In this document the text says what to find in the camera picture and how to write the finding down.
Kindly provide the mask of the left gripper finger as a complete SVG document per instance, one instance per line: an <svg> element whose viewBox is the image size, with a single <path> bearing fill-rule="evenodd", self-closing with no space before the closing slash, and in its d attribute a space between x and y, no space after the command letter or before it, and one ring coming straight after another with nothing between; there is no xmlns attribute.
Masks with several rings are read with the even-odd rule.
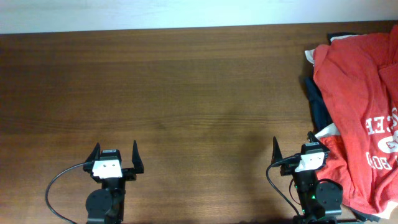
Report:
<svg viewBox="0 0 398 224"><path fill-rule="evenodd" d="M97 142L96 146L94 147L93 151L90 153L90 155L87 157L85 162L94 162L100 158L100 144Z"/></svg>
<svg viewBox="0 0 398 224"><path fill-rule="evenodd" d="M139 150L138 150L136 140L134 140L133 147L132 147L132 163L133 163L134 170L137 174L144 173L144 164L139 155Z"/></svg>

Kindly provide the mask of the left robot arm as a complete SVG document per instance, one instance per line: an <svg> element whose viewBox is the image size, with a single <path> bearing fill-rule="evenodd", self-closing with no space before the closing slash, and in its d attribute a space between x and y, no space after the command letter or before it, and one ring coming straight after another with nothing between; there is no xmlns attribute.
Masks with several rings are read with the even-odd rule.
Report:
<svg viewBox="0 0 398 224"><path fill-rule="evenodd" d="M93 191L86 199L88 223L118 224L124 220L126 182L135 181L136 175L144 173L144 164L139 155L137 142L133 142L130 168L122 167L121 153L117 149L101 150L95 146L87 157L83 170L101 188Z"/></svg>

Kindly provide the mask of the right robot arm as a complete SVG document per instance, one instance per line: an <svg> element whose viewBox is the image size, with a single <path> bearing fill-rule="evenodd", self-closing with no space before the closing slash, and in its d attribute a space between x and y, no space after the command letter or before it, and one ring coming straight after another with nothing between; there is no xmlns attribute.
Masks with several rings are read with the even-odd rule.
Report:
<svg viewBox="0 0 398 224"><path fill-rule="evenodd" d="M302 212L273 184L269 174L267 180L295 211L292 223L337 223L336 217L342 213L343 187L333 180L317 177L316 171L326 165L330 150L312 132L307 136L309 142L289 157L282 156L277 138L273 138L271 164L266 170L279 167L281 176L292 176Z"/></svg>

